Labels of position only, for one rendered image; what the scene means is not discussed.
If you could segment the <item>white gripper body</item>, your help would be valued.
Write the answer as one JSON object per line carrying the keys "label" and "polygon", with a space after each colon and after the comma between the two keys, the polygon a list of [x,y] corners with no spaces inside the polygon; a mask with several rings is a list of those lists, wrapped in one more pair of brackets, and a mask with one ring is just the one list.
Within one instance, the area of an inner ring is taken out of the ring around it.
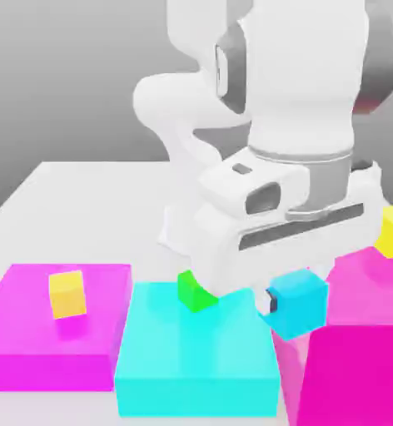
{"label": "white gripper body", "polygon": [[374,245],[381,232],[381,168],[358,162],[346,198],[310,220],[280,211],[238,219],[205,204],[195,216],[192,272],[215,296],[264,289],[277,276],[310,267],[328,272],[336,258]]}

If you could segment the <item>small blue cube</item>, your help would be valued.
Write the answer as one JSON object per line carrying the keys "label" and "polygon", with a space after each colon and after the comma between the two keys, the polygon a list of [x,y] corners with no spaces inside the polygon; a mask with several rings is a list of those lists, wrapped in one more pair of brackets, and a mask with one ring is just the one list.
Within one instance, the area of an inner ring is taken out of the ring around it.
{"label": "small blue cube", "polygon": [[326,323],[329,287],[308,269],[275,278],[268,287],[276,311],[265,322],[285,341],[319,329]]}

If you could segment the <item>small green cube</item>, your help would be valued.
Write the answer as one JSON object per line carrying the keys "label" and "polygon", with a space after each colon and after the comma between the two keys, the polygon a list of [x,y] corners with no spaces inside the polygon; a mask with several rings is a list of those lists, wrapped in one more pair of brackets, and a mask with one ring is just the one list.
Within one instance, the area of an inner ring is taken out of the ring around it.
{"label": "small green cube", "polygon": [[191,270],[182,272],[177,277],[178,299],[193,313],[216,305],[218,298],[204,290]]}

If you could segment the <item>small orange cube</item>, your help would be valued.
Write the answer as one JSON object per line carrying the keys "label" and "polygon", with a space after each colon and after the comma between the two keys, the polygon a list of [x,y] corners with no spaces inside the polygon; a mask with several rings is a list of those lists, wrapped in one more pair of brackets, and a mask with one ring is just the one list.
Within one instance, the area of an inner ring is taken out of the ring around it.
{"label": "small orange cube", "polygon": [[49,275],[49,299],[55,320],[87,313],[82,272],[73,270]]}

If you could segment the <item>large cyan box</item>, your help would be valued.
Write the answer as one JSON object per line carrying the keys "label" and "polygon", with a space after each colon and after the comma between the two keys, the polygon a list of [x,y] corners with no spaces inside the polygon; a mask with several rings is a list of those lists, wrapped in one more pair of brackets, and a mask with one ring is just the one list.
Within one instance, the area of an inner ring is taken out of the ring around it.
{"label": "large cyan box", "polygon": [[276,416],[280,374],[252,292],[193,313],[177,283],[135,284],[115,390],[122,417]]}

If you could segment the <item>large pink box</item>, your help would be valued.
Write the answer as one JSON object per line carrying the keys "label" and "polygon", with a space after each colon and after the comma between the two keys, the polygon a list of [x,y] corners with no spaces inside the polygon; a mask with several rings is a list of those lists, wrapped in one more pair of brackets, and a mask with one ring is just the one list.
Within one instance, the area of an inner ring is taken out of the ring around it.
{"label": "large pink box", "polygon": [[393,426],[393,259],[336,261],[326,326],[272,336],[289,426]]}

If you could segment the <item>large magenta box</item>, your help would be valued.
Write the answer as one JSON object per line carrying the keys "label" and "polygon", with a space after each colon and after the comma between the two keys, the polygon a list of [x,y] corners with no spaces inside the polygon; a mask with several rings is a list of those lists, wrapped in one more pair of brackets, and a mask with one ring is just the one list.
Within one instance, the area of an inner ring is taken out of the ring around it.
{"label": "large magenta box", "polygon": [[[80,270],[87,313],[54,319],[51,274]],[[0,280],[0,392],[111,392],[132,295],[127,264],[15,264]]]}

